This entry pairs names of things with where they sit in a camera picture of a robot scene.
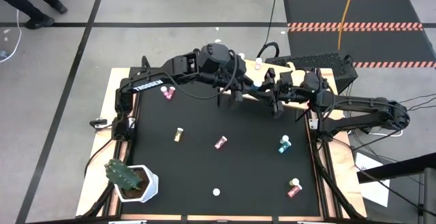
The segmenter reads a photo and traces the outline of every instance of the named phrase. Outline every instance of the orange cable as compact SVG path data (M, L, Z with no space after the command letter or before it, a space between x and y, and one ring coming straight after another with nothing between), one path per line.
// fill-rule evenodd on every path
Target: orange cable
M338 39L338 50L341 49L341 36L342 36L342 28L343 23L345 22L345 17L347 16L348 6L351 0L347 0L347 5L345 5L345 10L343 11L341 26L339 26L339 39Z

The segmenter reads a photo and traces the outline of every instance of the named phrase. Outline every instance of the white pot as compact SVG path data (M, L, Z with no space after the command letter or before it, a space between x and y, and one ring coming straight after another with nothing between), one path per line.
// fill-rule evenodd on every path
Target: white pot
M154 195L157 194L159 190L159 177L157 177L155 174L152 173L145 165L132 165L129 166L131 169L142 169L147 174L147 177L149 178L149 185L144 191L144 194L142 194L141 197L136 199L126 199L124 195L121 193L119 187L117 184L115 184L116 193L118 194L120 200L122 202L142 202L145 203L149 201Z

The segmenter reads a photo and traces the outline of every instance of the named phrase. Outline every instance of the brown soil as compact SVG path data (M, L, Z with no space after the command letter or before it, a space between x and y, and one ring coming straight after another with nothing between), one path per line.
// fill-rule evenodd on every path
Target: brown soil
M147 177L147 174L145 173L144 170L141 169L136 169L134 170L135 173L137 173L137 175L139 175L139 177L141 177L142 182L139 183L139 188L141 188L141 190L136 190L136 189L132 189L132 190L124 190L121 189L121 192L123 193L123 195L129 199L134 199L134 198L139 198L142 196L142 194L144 194L145 189L148 187L149 185L149 178Z

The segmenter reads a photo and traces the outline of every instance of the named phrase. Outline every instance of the gray floor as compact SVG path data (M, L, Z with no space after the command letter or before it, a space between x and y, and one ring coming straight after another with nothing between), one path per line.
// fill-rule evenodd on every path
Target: gray floor
M42 0L32 0L58 22L86 22L94 0L63 0L68 14L60 16ZM436 0L412 0L422 22L436 22ZM102 0L96 22L267 22L272 0ZM0 22L14 22L15 11L0 1ZM283 0L277 0L274 21L285 22ZM20 21L26 21L24 14ZM244 52L248 59L262 46L266 28L94 28L84 51L47 165L27 221L72 218L82 186L96 118L113 67L140 64L146 55L152 65L216 39ZM68 72L84 29L23 29L18 51L0 64L0 220L14 223L46 139ZM289 54L285 29L273 28L270 40ZM426 29L436 44L436 29ZM0 28L0 50L11 52L18 37L14 27ZM436 71L430 69L358 69L352 95L404 100L434 93ZM436 151L433 143L435 110L411 112L411 124L400 138L373 145L387 157L407 159ZM372 136L361 135L364 142Z

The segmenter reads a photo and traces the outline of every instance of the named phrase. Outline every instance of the wooden table frame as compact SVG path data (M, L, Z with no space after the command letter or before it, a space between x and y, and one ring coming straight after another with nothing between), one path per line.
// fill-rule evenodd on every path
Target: wooden table frame
M304 78L304 71L295 71L292 63L288 63L290 67L280 67L276 65L269 65L263 63L261 66L261 70L254 69L254 62L247 61L247 73L253 80L262 80L264 79L264 74L269 67L275 69L276 74L285 72L285 71L293 71L292 72L292 80L294 85L299 85ZM331 69L321 69L322 76L327 79L328 83L332 87L334 92L337 92L337 88L334 82L333 72ZM116 116L116 112L114 110L114 101L115 101L115 91L119 88L120 81L123 78L128 78L130 72L130 68L113 68L110 73L110 78L108 82L108 87L106 89L106 95L103 102L102 112L100 114L101 117L112 119ZM297 108L297 109L307 109L306 104L299 103L289 103L284 104L285 106ZM330 118L333 119L341 119L343 118L343 112L334 110ZM91 155L97 151L104 143L106 143L111 138L111 130L104 129L100 132L97 132L93 148L91 150ZM349 144L348 135L346 132L340 132L335 137L346 144ZM119 145L119 158L123 159L125 156L125 151L127 148L127 143L124 142ZM356 169L354 167L354 158L351 150L337 143L335 141L329 143L330 149L330 158L333 165L334 177L336 180L336 184L338 188L342 191L347 200L353 205L353 207L359 212L361 215L366 216L366 210L364 208L363 198L360 192L360 185L358 182ZM105 170L103 165L109 161L109 159L113 158L114 152L116 150L116 143L112 141L109 145L103 149L98 156L94 158L94 160L90 163L87 171L87 175L84 180L82 193L80 195L80 201L78 204L78 209L76 215L80 215L85 213L96 201L96 199L101 195L102 191L106 188L108 184L108 179L105 176ZM324 151L320 151L320 157L322 163L326 165L326 157L324 155ZM336 217L333 196L330 188L324 181L324 189L328 216ZM115 191L112 192L112 196L110 198L110 205L108 209L108 215L115 215L117 213L118 208L118 196ZM320 207L320 217L279 217L279 221L323 221L323 217L325 216L322 213ZM343 216L346 218L347 214L345 211L342 211ZM121 216L123 220L166 220L166 221L180 221L182 219L181 215L161 215L161 214L123 214ZM200 215L188 215L188 221L217 221L217 220L228 220L228 221L272 221L273 217L248 217L248 216L200 216Z

